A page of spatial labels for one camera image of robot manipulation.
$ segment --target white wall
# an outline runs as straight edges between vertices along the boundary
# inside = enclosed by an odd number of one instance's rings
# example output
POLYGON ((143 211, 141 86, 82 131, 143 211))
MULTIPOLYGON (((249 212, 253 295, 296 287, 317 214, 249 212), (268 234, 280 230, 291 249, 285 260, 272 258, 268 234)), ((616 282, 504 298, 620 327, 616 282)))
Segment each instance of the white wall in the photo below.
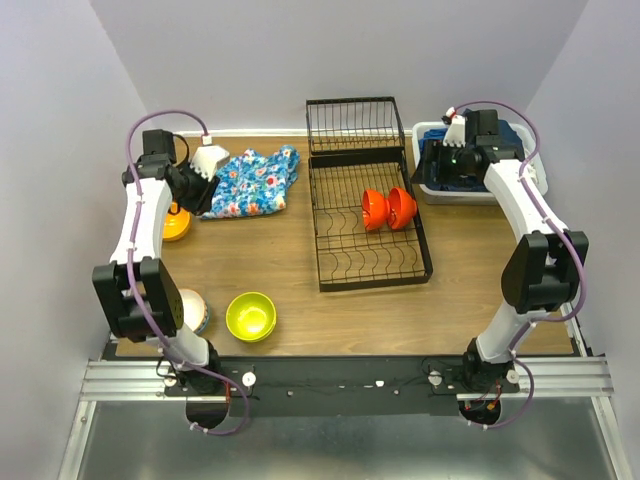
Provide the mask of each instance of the white wall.
POLYGON ((145 110, 86 1, 3 2, 0 58, 0 478, 41 480, 107 336, 91 270, 115 246, 145 110))
POLYGON ((618 423, 640 476, 638 18, 638 2, 590 0, 528 113, 542 136, 550 204, 590 240, 579 318, 609 359, 618 423))
POLYGON ((307 98, 392 94, 410 128, 479 97, 525 108, 586 1, 91 3, 150 111, 183 107, 210 128, 304 128, 307 98))

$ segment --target white baseboard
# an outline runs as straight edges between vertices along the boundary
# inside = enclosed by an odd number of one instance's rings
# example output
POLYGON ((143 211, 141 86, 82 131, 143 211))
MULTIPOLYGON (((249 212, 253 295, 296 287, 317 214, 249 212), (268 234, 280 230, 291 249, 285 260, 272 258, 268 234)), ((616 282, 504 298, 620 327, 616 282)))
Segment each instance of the white baseboard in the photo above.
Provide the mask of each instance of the white baseboard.
MULTIPOLYGON (((185 130, 176 132, 183 137, 199 137, 201 130, 185 130)), ((306 128, 230 128, 209 130, 213 137, 306 137, 306 128)), ((411 130, 405 130, 406 138, 411 137, 411 130)))

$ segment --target blue cloth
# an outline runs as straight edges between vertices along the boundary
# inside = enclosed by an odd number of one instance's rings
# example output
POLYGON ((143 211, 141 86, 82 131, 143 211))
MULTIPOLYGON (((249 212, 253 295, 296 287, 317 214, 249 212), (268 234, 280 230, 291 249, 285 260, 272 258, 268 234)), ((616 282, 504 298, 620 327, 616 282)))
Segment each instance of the blue cloth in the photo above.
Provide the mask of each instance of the blue cloth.
POLYGON ((220 183, 211 200, 211 211, 202 218, 265 215, 287 206, 287 191, 298 178, 300 154, 285 145, 269 157, 248 149, 234 157, 216 175, 220 183))
MULTIPOLYGON (((499 120, 500 136, 506 143, 512 143, 516 145, 522 145, 522 139, 518 136, 516 131, 511 128, 509 122, 506 120, 499 120)), ((424 136, 418 139, 418 146, 420 147, 420 156, 424 151, 424 146, 428 140, 443 140, 447 133, 447 128, 432 128, 424 132, 424 136)), ((444 191, 444 192, 486 192, 487 188, 482 182, 470 181, 467 186, 459 185, 446 185, 435 181, 438 173, 438 166, 436 164, 431 165, 431 172, 429 174, 429 181, 427 187, 430 190, 444 191)))

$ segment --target gray floor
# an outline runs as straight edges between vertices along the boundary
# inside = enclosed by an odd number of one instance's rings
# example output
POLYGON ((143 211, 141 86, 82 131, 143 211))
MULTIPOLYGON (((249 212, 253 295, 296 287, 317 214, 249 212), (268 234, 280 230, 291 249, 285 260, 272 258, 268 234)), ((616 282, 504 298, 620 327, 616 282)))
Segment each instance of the gray floor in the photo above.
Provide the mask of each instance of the gray floor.
POLYGON ((499 431, 426 415, 258 418, 225 438, 189 431, 182 408, 99 405, 80 478, 615 478, 589 399, 536 400, 499 431))

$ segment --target white plastic bin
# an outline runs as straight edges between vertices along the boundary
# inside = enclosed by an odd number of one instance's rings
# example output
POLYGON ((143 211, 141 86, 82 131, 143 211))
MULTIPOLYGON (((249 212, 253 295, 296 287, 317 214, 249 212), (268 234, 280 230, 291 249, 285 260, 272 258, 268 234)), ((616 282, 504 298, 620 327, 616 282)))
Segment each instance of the white plastic bin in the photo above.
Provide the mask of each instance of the white plastic bin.
MULTIPOLYGON (((524 147, 525 155, 528 155, 534 148, 533 137, 522 125, 517 123, 509 123, 511 128, 515 130, 518 136, 522 139, 522 146, 524 147)), ((442 122, 420 122, 413 126, 411 133, 411 145, 413 146, 413 159, 416 167, 420 162, 420 146, 418 140, 420 140, 427 130, 433 128, 444 128, 446 125, 442 122)), ((542 195, 547 193, 549 189, 547 185, 547 176, 542 166, 542 160, 540 154, 536 155, 531 166, 536 171, 536 186, 542 195)), ((490 192, 441 192, 437 190, 431 190, 426 185, 420 185, 420 189, 424 192, 425 200, 430 204, 456 204, 456 205, 494 205, 496 199, 490 192)))

